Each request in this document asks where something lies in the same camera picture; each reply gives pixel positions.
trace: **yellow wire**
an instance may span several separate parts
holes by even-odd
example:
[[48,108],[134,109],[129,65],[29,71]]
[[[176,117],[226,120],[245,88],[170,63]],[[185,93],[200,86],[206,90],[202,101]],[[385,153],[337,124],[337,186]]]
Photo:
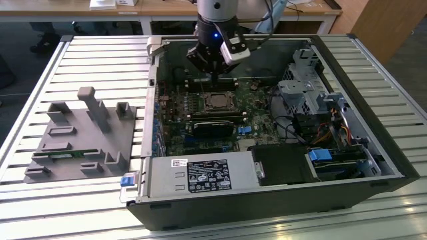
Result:
[[331,132],[328,132],[319,140],[316,140],[312,145],[320,143],[321,141],[324,141],[328,137],[331,136]]

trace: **motherboard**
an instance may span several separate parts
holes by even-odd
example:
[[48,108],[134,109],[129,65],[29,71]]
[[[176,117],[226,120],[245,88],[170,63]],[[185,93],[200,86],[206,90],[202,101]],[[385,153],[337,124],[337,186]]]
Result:
[[158,86],[166,156],[242,152],[280,142],[268,110],[272,86],[256,78]]

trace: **table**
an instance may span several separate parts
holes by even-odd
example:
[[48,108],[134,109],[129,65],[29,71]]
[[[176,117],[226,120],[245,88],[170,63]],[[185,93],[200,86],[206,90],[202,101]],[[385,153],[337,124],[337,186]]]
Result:
[[[296,12],[285,8],[280,21],[313,21],[321,22],[317,34],[328,34],[336,20],[343,11],[332,9],[324,0],[315,0],[316,6],[307,4],[296,5]],[[141,15],[144,22],[152,21],[196,21],[197,20],[197,7],[190,5],[185,0],[144,0],[141,6]],[[144,34],[152,35],[150,26],[144,25]]]
[[[152,35],[152,21],[196,21],[197,7],[185,0],[138,0],[136,6],[112,10],[89,10],[89,0],[0,0],[0,22],[140,22],[145,35]],[[328,34],[336,17],[324,0],[317,6],[297,6],[299,13],[285,9],[280,21],[319,21],[317,33]]]
[[142,2],[90,11],[90,0],[0,0],[0,22],[140,22]]
[[[357,39],[320,36],[421,178],[353,208],[247,222],[148,231],[120,203],[120,177],[24,184],[46,129],[50,102],[84,108],[77,91],[93,86],[106,107],[137,107],[130,171],[140,169],[150,62],[146,36],[76,36],[58,44],[0,149],[2,239],[415,239],[427,234],[427,115]],[[332,75],[325,74],[335,92]]]

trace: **circuit board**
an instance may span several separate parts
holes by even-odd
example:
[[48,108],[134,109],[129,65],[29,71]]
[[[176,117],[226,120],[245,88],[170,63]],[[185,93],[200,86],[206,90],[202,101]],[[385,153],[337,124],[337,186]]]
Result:
[[[245,151],[245,148],[240,148],[238,141],[249,139],[253,139],[255,145],[280,142],[268,111],[271,86],[260,86],[251,79],[236,82],[237,88],[228,92],[189,93],[182,86],[177,86],[173,91],[160,90],[170,96],[162,96],[162,102],[160,101],[166,156]],[[232,97],[232,102],[225,102],[225,97]],[[244,112],[244,122],[233,125],[230,136],[197,139],[192,135],[194,123],[186,116],[206,111]]]

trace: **blue release tab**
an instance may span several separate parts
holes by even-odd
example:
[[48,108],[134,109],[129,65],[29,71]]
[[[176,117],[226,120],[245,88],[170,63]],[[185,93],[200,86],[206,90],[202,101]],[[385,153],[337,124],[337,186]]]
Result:
[[124,176],[120,181],[120,186],[121,187],[134,186],[134,177],[133,176]]
[[244,128],[244,133],[249,133],[249,132],[252,132],[252,127],[251,127],[251,126],[247,126],[247,127]]
[[308,153],[311,161],[331,161],[332,156],[328,149],[313,149]]

